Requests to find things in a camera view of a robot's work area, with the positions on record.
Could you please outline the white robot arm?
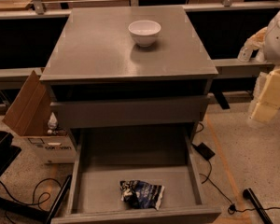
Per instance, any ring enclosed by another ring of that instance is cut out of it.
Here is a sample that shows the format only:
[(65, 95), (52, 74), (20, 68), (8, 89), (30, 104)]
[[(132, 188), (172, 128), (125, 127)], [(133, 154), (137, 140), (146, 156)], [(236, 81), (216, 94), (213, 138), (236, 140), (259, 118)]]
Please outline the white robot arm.
[(250, 119), (258, 123), (268, 123), (280, 109), (280, 10), (267, 27), (250, 36), (249, 47), (260, 48), (267, 62), (275, 65), (266, 78), (259, 96), (252, 102), (254, 108)]

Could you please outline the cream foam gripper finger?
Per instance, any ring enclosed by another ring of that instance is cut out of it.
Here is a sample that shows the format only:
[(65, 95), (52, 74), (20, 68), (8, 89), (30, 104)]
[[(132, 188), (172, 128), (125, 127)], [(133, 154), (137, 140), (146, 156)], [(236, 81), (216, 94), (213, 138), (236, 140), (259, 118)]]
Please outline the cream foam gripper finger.
[(250, 119), (268, 123), (280, 109), (280, 66), (269, 74), (261, 73), (257, 79)]

